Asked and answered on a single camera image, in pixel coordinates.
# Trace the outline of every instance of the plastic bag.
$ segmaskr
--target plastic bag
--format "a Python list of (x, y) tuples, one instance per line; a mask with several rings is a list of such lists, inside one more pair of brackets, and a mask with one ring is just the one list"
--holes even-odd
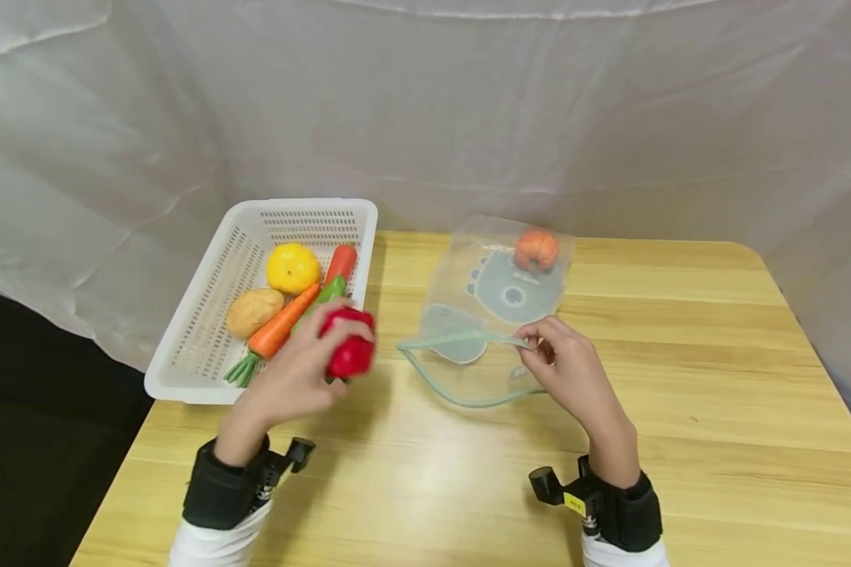
[(576, 239), (522, 222), (472, 217), (451, 237), (426, 293), (419, 335), (397, 344), (435, 392), (490, 407), (543, 392), (514, 337), (558, 309)]

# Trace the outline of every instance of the wrist device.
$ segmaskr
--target wrist device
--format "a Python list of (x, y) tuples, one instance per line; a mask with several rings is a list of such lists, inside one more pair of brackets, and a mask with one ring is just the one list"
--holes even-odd
[(183, 519), (189, 524), (213, 530), (233, 530), (240, 522), (271, 499), (281, 477), (292, 465), (298, 473), (306, 468), (314, 443), (294, 437), (287, 454), (270, 451), (267, 435), (244, 467), (224, 465), (214, 455), (212, 439), (196, 454), (183, 501)]
[(577, 465), (580, 477), (562, 486), (551, 466), (530, 472), (533, 493), (547, 505), (564, 505), (583, 518), (583, 532), (601, 536), (606, 542), (630, 553), (651, 548), (662, 537), (662, 511), (659, 497), (645, 472), (640, 480), (624, 490), (606, 483), (590, 468), (588, 455)]

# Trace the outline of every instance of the tabletop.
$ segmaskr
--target tabletop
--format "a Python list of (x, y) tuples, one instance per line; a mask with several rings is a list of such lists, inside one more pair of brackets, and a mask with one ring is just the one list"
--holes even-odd
[[(448, 235), (379, 232), (370, 376), (276, 490), (252, 565), (580, 565), (580, 518), (527, 473), (576, 477), (585, 434), (547, 395), (442, 402), (395, 350)], [(672, 565), (851, 567), (851, 417), (764, 263), (732, 243), (580, 239), (559, 316), (595, 342), (640, 433)], [(72, 562), (166, 565), (196, 449), (226, 407), (156, 402)]]

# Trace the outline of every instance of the white backdrop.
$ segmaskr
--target white backdrop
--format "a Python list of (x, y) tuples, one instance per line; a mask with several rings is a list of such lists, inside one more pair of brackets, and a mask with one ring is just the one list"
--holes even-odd
[(0, 291), (145, 369), (224, 211), (759, 251), (851, 405), (851, 0), (0, 0)]

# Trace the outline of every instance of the basket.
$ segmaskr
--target basket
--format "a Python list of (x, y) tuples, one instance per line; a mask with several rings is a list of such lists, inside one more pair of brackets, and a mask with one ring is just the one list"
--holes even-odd
[(363, 198), (271, 198), (230, 209), (145, 372), (146, 392), (188, 404), (232, 404), (240, 397), (243, 390), (222, 377), (246, 344), (229, 334), (224, 319), (236, 296), (268, 285), (266, 259), (277, 244), (308, 246), (322, 273), (335, 246), (354, 244), (359, 259), (347, 290), (362, 308), (377, 221), (378, 209)]

